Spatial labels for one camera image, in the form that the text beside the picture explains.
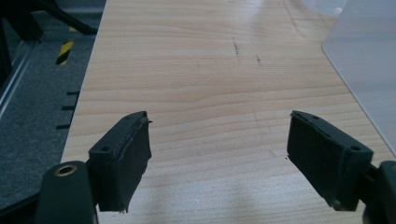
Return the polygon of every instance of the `yellow and black tape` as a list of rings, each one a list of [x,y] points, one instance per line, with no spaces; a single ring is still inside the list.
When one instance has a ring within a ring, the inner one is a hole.
[[[73,47],[74,41],[69,40],[62,44],[61,52],[59,53],[56,64],[66,65],[67,57],[69,56],[70,49]]]

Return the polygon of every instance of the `pencil mark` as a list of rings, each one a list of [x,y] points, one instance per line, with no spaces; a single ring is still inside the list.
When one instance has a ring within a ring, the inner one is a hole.
[[[257,57],[257,63],[258,63],[261,67],[264,67],[264,65],[262,65],[262,60],[260,60],[259,55],[256,55],[256,57]]]
[[[238,59],[238,62],[241,63],[241,61],[239,60],[239,48],[235,43],[235,37],[233,37],[233,47],[235,48],[236,58]]]

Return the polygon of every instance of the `light wood tabletop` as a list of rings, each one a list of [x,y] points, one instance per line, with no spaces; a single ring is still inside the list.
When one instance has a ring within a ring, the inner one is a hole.
[[[127,214],[101,223],[361,223],[290,162],[293,109],[394,160],[321,43],[335,18],[301,0],[108,0],[63,161],[148,111],[152,158]]]

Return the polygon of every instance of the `clear plastic sheet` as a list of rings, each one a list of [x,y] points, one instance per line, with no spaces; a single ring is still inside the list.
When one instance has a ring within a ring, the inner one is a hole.
[[[396,154],[396,1],[349,0],[322,47]]]
[[[347,0],[303,0],[303,3],[320,14],[338,17]]]

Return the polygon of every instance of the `wooden table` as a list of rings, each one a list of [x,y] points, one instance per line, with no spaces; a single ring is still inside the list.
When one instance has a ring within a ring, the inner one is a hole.
[[[101,223],[361,223],[286,151],[298,109],[394,160],[322,52],[334,22],[300,0],[107,1],[63,161],[127,114],[154,122],[130,212]]]

